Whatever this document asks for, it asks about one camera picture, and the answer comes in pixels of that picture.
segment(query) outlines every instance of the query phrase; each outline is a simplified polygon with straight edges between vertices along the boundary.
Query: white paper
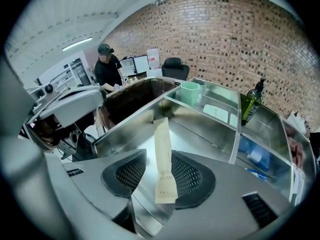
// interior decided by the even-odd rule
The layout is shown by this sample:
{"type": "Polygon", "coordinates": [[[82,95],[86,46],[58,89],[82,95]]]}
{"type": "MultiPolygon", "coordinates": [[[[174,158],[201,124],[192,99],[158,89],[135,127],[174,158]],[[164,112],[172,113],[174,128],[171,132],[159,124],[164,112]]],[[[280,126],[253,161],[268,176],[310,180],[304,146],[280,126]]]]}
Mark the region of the white paper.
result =
{"type": "Polygon", "coordinates": [[[205,104],[203,112],[228,123],[228,112],[222,108],[205,104]]]}
{"type": "Polygon", "coordinates": [[[153,121],[156,167],[158,170],[155,186],[156,204],[173,204],[178,198],[177,185],[171,173],[172,147],[168,118],[153,121]]]}
{"type": "Polygon", "coordinates": [[[113,89],[116,91],[116,90],[119,90],[121,87],[120,87],[120,85],[119,84],[115,84],[114,86],[113,86],[113,89]]]}
{"type": "Polygon", "coordinates": [[[294,201],[294,205],[300,204],[302,201],[302,195],[305,185],[305,173],[299,169],[295,164],[293,165],[293,172],[294,172],[294,182],[293,182],[293,189],[292,193],[296,194],[296,198],[294,201]]]}

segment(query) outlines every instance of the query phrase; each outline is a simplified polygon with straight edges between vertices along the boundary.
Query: computer monitor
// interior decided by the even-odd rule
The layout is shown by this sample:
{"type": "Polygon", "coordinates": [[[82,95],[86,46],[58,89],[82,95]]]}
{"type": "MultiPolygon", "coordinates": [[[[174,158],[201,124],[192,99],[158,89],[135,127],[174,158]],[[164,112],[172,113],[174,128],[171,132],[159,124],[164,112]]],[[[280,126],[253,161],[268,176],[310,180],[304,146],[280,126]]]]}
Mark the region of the computer monitor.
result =
{"type": "Polygon", "coordinates": [[[137,56],[133,58],[135,70],[137,74],[150,70],[147,55],[137,56]]]}
{"type": "Polygon", "coordinates": [[[126,58],[120,61],[124,73],[127,76],[133,76],[137,74],[134,60],[132,58],[126,58]]]}

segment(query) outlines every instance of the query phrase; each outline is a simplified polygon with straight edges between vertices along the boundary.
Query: stainless steel counter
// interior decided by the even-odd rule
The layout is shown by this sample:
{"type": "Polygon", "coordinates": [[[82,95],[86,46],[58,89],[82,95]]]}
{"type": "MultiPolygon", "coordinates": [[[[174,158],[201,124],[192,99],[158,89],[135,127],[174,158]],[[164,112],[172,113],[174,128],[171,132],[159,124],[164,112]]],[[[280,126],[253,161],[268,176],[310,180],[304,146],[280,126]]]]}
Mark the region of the stainless steel counter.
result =
{"type": "Polygon", "coordinates": [[[158,170],[153,121],[163,117],[169,120],[173,150],[230,164],[236,162],[238,166],[258,170],[289,201],[293,196],[292,158],[280,117],[262,106],[246,127],[241,127],[240,93],[199,79],[192,81],[202,87],[201,97],[195,106],[181,101],[181,87],[178,86],[140,108],[93,143],[98,157],[114,156],[135,149],[147,150],[146,170],[133,193],[132,203],[136,222],[149,236],[159,232],[174,210],[174,205],[155,204],[158,170]],[[228,121],[221,121],[203,112],[206,104],[227,111],[228,121]],[[236,124],[231,123],[231,115],[237,119],[236,124]],[[267,171],[261,170],[247,158],[245,152],[239,151],[241,135],[269,153],[267,171]]]}

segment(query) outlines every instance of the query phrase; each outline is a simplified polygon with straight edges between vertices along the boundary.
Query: blue item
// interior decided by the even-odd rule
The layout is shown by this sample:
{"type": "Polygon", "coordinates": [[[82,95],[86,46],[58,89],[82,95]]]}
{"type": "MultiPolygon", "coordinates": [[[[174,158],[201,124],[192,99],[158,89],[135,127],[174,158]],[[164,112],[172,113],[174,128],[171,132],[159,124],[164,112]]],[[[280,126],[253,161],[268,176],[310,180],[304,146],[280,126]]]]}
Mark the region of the blue item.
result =
{"type": "Polygon", "coordinates": [[[251,140],[241,135],[238,150],[242,153],[249,154],[252,149],[251,143],[251,140]]]}
{"type": "Polygon", "coordinates": [[[254,143],[254,145],[255,146],[246,157],[261,170],[265,172],[269,171],[270,152],[258,144],[254,143]]]}
{"type": "Polygon", "coordinates": [[[252,173],[253,175],[257,176],[259,179],[263,180],[264,182],[268,182],[268,177],[265,174],[262,174],[261,172],[259,172],[258,170],[252,170],[248,168],[245,168],[245,169],[250,173],[252,173]]]}

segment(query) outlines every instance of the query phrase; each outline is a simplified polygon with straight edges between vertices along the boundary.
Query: black pump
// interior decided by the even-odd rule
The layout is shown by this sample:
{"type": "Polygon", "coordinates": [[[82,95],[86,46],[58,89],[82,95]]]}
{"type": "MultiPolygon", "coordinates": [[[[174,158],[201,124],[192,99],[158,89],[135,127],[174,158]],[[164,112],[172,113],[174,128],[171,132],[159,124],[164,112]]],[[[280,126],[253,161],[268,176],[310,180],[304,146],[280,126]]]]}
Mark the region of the black pump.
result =
{"type": "Polygon", "coordinates": [[[256,85],[255,85],[255,90],[259,93],[261,93],[264,89],[264,81],[265,79],[264,78],[261,78],[260,79],[260,82],[258,82],[256,85]]]}

